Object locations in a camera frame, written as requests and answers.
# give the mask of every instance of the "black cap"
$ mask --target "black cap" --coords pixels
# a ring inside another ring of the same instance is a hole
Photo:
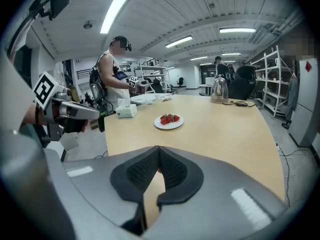
[[[217,60],[222,60],[220,56],[215,57],[214,62],[217,62]]]
[[[120,41],[120,47],[121,48],[126,48],[127,47],[127,41],[128,39],[125,38],[123,35],[117,35],[116,37],[114,37],[110,43],[110,46],[112,44],[113,41]]]

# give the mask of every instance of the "ceiling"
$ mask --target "ceiling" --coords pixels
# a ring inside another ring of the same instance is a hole
[[[70,0],[53,21],[40,18],[35,32],[57,60],[97,56],[114,36],[132,44],[131,57],[156,57],[175,63],[222,53],[241,53],[245,61],[303,19],[294,0],[128,0],[108,35],[100,29],[113,0]],[[86,21],[93,24],[84,29]],[[250,27],[256,33],[220,33],[220,28]],[[166,48],[191,35],[193,40]]]

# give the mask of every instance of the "white tank top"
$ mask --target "white tank top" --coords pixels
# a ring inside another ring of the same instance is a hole
[[[100,58],[98,59],[97,63],[96,63],[96,67],[98,68],[98,63],[100,61],[100,59],[104,56],[110,56],[111,59],[113,60],[113,66],[116,66],[118,67],[118,71],[121,71],[118,63],[116,62],[115,60],[115,57],[109,52],[109,50],[105,51],[101,56]],[[122,82],[127,82],[126,79],[122,79],[120,80]],[[117,89],[117,88],[113,88],[111,86],[105,86],[106,87],[106,93],[107,93],[107,100],[112,104],[113,106],[113,110],[115,110],[117,107],[118,107],[118,99],[126,99],[126,100],[130,100],[130,94],[129,94],[129,90],[128,89]],[[107,105],[107,108],[108,110],[111,110],[112,107],[109,103],[106,104]]]

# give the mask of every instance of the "white plate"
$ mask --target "white plate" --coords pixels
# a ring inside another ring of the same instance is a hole
[[[179,121],[176,121],[176,122],[170,122],[170,123],[167,123],[167,124],[161,124],[161,120],[160,120],[160,117],[163,116],[160,115],[158,116],[155,120],[154,120],[154,126],[159,128],[159,129],[162,129],[162,130],[171,130],[171,129],[175,129],[175,128],[178,128],[179,126],[181,126],[183,123],[184,123],[184,119],[182,116],[176,114],[178,117],[180,117]]]

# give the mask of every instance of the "white shelving unit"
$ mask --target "white shelving unit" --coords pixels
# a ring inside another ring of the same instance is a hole
[[[278,61],[278,65],[268,67],[268,60],[276,60],[276,59]],[[294,70],[289,68],[286,65],[286,63],[283,61],[283,59],[280,56],[280,51],[279,51],[278,46],[276,46],[276,50],[274,50],[272,48],[272,52],[270,54],[264,53],[262,58],[254,61],[254,62],[251,62],[250,64],[251,64],[251,66],[255,66],[259,62],[264,62],[264,68],[257,69],[255,72],[256,73],[260,73],[260,74],[264,73],[265,79],[258,79],[258,81],[264,81],[265,85],[264,85],[263,99],[258,98],[257,100],[262,103],[262,107],[266,106],[268,109],[270,109],[273,112],[273,117],[275,117],[275,116],[285,116],[285,108],[286,107],[283,104],[286,102],[287,97],[284,96],[284,95],[281,95],[280,92],[281,92],[281,86],[289,85],[289,83],[281,81],[281,79],[282,79],[281,74],[283,72],[289,72],[292,75]],[[277,78],[279,80],[270,80],[270,79],[268,79],[268,74],[270,72],[274,72],[274,71],[277,72]],[[277,92],[268,91],[268,83],[276,83],[277,84]],[[270,96],[276,98],[275,105],[267,102],[267,100],[266,100],[267,99],[267,95],[270,95]]]
[[[141,70],[141,76],[143,80],[147,80],[146,78],[160,78],[160,84],[162,84],[162,89],[164,91],[170,90],[171,88],[168,87],[170,86],[170,76],[169,76],[169,70],[167,67],[164,66],[146,66],[146,65],[139,65],[138,68],[140,68]],[[145,71],[153,71],[153,72],[157,72],[159,71],[159,73],[153,73],[153,74],[146,74],[144,73]],[[155,90],[152,88],[152,86],[150,86],[150,88],[152,89],[152,91],[147,91],[146,94],[148,93],[155,93]]]

